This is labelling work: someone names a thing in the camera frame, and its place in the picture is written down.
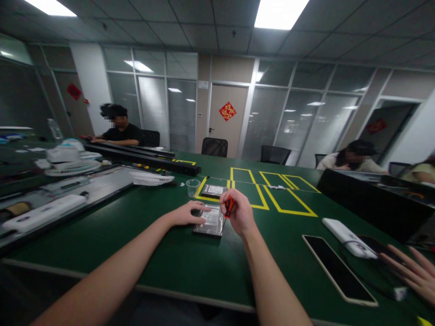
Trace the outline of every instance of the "hand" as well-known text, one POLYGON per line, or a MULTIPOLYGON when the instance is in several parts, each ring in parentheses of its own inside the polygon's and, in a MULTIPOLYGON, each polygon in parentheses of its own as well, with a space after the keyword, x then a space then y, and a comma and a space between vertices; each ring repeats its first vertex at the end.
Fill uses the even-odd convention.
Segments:
POLYGON ((249 203, 248 198, 237 189, 230 189, 223 193, 219 198, 219 205, 222 213, 225 214, 227 212, 225 202, 229 195, 231 195, 234 200, 234 206, 230 213, 230 221, 233 229, 240 236, 244 236, 247 233, 256 230, 257 225, 255 224, 251 204, 249 203))
POLYGON ((107 140, 105 140, 105 139, 100 139, 100 138, 95 138, 95 137, 93 137, 92 139, 91 139, 91 143, 105 143, 107 140))
POLYGON ((164 215, 168 219, 171 226, 187 225, 187 224, 204 224, 205 219, 192 215, 192 210, 211 211, 209 207, 204 207, 201 201, 189 201, 187 204, 180 206, 176 210, 164 215))
POLYGON ((343 166, 341 166, 341 167, 335 168, 335 170, 350 171, 351 169, 350 169, 350 167, 349 167, 349 164, 345 164, 345 165, 343 165, 343 166))
POLYGON ((435 306, 435 266, 417 249, 412 247, 409 247, 409 249, 420 262, 421 266, 391 244, 388 248, 405 262, 406 267, 391 259, 386 254, 380 254, 381 258, 395 267, 403 275, 409 287, 426 299, 431 305, 435 306))

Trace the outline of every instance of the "black shirt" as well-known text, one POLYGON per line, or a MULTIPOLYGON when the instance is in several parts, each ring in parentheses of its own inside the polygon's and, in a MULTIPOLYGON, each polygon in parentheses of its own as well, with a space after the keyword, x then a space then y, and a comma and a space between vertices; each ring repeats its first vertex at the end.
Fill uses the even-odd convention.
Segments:
POLYGON ((120 131, 118 128, 110 128, 103 133, 103 137, 112 141, 136 139, 139 141, 139 146, 143 146, 142 131, 132 124, 128 124, 124 131, 120 131))

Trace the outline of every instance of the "person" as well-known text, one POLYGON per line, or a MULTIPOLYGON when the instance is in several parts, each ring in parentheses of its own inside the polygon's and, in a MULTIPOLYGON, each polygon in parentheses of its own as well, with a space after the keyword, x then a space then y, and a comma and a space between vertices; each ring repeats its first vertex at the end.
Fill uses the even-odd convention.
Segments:
POLYGON ((326 155, 317 166, 318 170, 328 168, 345 171, 361 171, 389 174, 377 165, 370 156, 376 154, 374 146, 369 141, 357 139, 337 153, 326 155))
POLYGON ((113 128, 102 135, 91 137, 91 143, 111 143, 121 146, 143 146, 142 131, 128 122, 127 109, 118 104, 103 104, 101 115, 110 119, 113 128))
POLYGON ((388 248, 398 256, 406 266, 398 263, 386 254, 380 254, 381 258, 400 272, 411 289, 435 307, 435 266, 417 249, 412 247, 409 247, 409 250, 419 261, 421 266, 391 244, 388 245, 388 248))
MULTIPOLYGON (((222 213, 226 213, 225 202, 230 195, 235 204, 229 219, 246 251, 260 325, 312 325, 267 248, 248 198, 236 189, 223 193, 219 200, 222 213)), ((189 201, 163 215, 76 284, 31 325, 92 326, 108 322, 132 291, 169 229, 176 225, 205 223, 204 219, 193 216, 192 210, 210 211, 210 208, 200 201, 189 201)))
POLYGON ((425 161, 410 167, 408 173, 402 179, 417 183, 429 182, 435 184, 435 155, 431 155, 425 161))

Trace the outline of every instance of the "ceiling light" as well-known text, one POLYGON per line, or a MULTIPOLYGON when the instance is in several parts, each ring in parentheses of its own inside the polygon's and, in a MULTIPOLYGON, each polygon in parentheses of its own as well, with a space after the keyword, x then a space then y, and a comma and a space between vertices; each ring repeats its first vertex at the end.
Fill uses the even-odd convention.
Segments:
POLYGON ((292 29, 308 0, 261 0, 254 27, 292 29))
POLYGON ((313 103, 308 103, 307 105, 311 105, 311 106, 321 106, 323 104, 326 104, 325 102, 313 102, 313 103))
POLYGON ((57 2, 56 0, 25 0, 25 1, 50 16, 77 17, 75 13, 73 13, 70 9, 65 7, 60 2, 57 2))
POLYGON ((353 90, 353 91, 366 91, 366 90, 368 90, 368 86, 367 87, 363 87, 363 88, 358 88, 358 89, 353 90))
POLYGON ((128 64, 129 66, 134 67, 136 70, 139 70, 141 72, 154 72, 151 69, 149 69, 146 65, 144 65, 142 62, 140 61, 128 61, 128 60, 124 60, 124 62, 126 64, 128 64))
POLYGON ((257 76, 255 78, 256 82, 260 82, 261 78, 263 77, 264 72, 257 72, 257 76))

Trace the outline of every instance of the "clear plastic cup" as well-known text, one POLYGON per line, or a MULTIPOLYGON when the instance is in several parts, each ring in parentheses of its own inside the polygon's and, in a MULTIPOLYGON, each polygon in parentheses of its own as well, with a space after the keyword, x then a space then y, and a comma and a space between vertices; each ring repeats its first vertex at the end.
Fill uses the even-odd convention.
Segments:
POLYGON ((197 179, 190 179, 186 182, 187 194, 189 195, 189 197, 195 197, 196 191, 198 191, 200 184, 201 182, 197 179))

